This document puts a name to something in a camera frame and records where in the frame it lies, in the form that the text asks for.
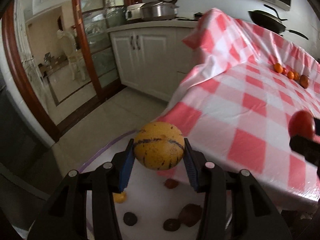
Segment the yellow striped pepino melon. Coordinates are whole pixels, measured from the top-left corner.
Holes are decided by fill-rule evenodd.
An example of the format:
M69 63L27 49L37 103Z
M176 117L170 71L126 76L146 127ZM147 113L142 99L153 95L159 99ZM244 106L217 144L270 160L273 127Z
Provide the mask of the yellow striped pepino melon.
M175 167L184 155L184 136L173 124L150 122L137 133L133 142L135 158L156 171Z

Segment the wrinkled red apple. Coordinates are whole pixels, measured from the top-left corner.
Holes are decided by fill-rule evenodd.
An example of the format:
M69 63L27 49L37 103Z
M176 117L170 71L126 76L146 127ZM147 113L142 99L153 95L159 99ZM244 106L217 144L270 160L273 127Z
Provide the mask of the wrinkled red apple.
M299 84L304 88L307 89L310 85L309 77L306 75L301 75L299 78Z

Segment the orange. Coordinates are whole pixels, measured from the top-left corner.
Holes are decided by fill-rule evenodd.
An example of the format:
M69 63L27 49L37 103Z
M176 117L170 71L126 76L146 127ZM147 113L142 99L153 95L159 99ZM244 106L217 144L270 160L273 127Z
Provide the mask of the orange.
M294 80L296 81L296 82L298 82L299 81L299 78L300 78L300 75L297 73L297 72L293 72L294 73Z

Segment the orange mandarin front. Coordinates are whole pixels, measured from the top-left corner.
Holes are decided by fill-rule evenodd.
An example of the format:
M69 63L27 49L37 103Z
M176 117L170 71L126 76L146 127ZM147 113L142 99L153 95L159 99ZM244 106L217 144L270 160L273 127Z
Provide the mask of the orange mandarin front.
M290 79L290 80L293 80L293 79L295 78L294 72L289 71L289 72L287 73L287 78Z

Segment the orange mandarin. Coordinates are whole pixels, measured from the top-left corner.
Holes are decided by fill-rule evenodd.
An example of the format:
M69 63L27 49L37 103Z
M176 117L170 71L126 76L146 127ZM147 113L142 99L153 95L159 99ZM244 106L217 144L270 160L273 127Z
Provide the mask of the orange mandarin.
M275 63L273 65L273 68L274 68L274 71L279 73L279 74L282 74L283 73L283 67L280 63Z
M287 78L290 79L290 80L293 80L293 79L295 78L294 72L289 71L289 72L287 73Z

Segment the white kitchen cabinet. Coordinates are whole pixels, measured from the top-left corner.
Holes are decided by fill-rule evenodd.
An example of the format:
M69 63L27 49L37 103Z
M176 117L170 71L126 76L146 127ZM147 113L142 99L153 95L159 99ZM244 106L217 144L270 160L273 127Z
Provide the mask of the white kitchen cabinet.
M193 68L193 51L182 41L195 21L167 20L109 29L121 83L163 101L170 101Z

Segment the yellow pale melon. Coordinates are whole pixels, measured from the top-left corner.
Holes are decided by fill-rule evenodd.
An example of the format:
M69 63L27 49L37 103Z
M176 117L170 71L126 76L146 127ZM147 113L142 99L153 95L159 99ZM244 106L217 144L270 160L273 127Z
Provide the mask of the yellow pale melon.
M113 200L118 204L124 203L127 200L127 193L125 191L122 193L113 193Z

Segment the red brown fruit in box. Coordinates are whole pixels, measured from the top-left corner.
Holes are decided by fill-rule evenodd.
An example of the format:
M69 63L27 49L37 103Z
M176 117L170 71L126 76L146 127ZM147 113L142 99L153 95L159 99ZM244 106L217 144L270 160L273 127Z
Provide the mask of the red brown fruit in box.
M201 220L203 208L196 204L187 204L178 215L181 224L192 227Z

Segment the small dark red fruit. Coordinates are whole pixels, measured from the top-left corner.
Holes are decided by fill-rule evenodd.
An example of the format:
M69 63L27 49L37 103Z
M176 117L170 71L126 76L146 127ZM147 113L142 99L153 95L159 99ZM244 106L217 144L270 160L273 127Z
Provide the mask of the small dark red fruit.
M178 187L179 185L179 182L174 180L174 179L167 179L165 182L164 182L164 186L167 188L167 189L175 189L176 187Z

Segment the dark mangosteen in box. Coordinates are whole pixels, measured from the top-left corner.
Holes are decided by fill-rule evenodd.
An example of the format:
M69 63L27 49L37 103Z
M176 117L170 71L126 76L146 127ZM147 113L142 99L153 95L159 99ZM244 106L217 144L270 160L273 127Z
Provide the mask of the dark mangosteen in box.
M137 216L132 213L132 212L126 212L123 215L123 222L127 225L127 226L134 226L135 224L137 224L138 222L138 218Z

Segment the white foam box purple rim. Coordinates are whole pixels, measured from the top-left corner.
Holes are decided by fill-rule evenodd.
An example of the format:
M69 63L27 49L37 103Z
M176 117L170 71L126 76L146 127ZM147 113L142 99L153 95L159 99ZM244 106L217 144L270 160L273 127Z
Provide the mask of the white foam box purple rim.
M167 179L178 181L178 187L167 189L164 186ZM163 229L163 223L169 218L177 218L187 204L204 205L204 194L196 193L189 184L184 162L157 173L135 161L125 192L126 202L114 205L123 239L196 239L199 224L190 228L181 225L175 232ZM137 216L137 224L127 226L123 222L126 212Z

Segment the red white checkered tablecloth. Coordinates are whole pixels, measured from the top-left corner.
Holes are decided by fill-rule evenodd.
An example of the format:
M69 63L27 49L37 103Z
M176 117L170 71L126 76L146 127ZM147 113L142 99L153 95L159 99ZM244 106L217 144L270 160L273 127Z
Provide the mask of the red white checkered tablecloth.
M225 169L252 172L276 204L316 203L317 169L291 151L287 128L296 111L319 117L319 63L281 36L216 8L184 43L195 66L159 120ZM308 76L309 87L275 72L275 63Z

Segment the white dining chair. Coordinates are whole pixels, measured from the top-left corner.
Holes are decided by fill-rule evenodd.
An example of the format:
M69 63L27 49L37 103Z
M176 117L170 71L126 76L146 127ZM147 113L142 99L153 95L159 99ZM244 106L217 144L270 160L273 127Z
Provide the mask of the white dining chair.
M67 57L68 65L72 74L72 80L75 80L76 73L80 72L82 81L85 81L85 70L84 67L80 65L80 62L84 59L84 57L81 50L78 50L76 47L74 36L70 32L60 29L56 32L56 35L60 47Z

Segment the black wok pan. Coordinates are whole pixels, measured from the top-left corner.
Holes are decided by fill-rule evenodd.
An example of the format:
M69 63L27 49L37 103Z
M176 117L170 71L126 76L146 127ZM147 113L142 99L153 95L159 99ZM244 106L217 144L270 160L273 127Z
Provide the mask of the black wok pan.
M262 10L250 10L250 11L248 11L248 14L249 14L251 20L253 21L253 23L255 23L256 25L258 25L262 28L270 30L280 36L282 36L283 33L287 31L289 33L298 35L306 40L309 39L303 33L300 33L295 30L287 29L287 27L285 25L283 25L283 22L287 21L287 19L280 18L276 9L274 9L273 7L271 7L267 4L264 4L264 7L273 10L276 13L276 15L274 16L274 15L272 15L268 12L262 11Z

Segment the silver cooking pot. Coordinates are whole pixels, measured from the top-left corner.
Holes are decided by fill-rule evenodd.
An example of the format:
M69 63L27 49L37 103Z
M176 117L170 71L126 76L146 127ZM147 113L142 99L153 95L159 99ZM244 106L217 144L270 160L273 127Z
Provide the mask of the silver cooking pot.
M141 19L144 21L172 20L177 15L178 6L168 2L148 2L140 7Z

